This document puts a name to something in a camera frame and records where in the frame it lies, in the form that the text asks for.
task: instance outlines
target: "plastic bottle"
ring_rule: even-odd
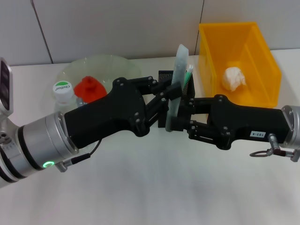
[[[60,111],[65,114],[73,109],[79,107],[77,97],[74,93],[73,87],[68,81],[59,81],[53,85],[53,93],[56,99],[54,111]],[[92,151],[96,143],[92,143],[82,149],[79,154],[85,154]]]

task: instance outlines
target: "green label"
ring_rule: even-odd
[[[62,86],[62,85],[67,85],[68,82],[62,81],[56,84],[56,86]]]

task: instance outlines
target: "white bottle cap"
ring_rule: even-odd
[[[74,90],[70,82],[59,81],[53,85],[53,93],[59,103],[68,103],[74,95]]]

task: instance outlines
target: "label sticker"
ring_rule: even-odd
[[[251,131],[250,137],[261,137],[261,138],[264,138],[265,135],[266,135],[266,132]]]

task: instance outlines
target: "yellow plastic bin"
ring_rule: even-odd
[[[207,97],[224,94],[238,105],[277,105],[281,73],[255,22],[202,23],[199,32],[199,71]],[[229,67],[241,69],[246,86],[233,92],[223,88]]]

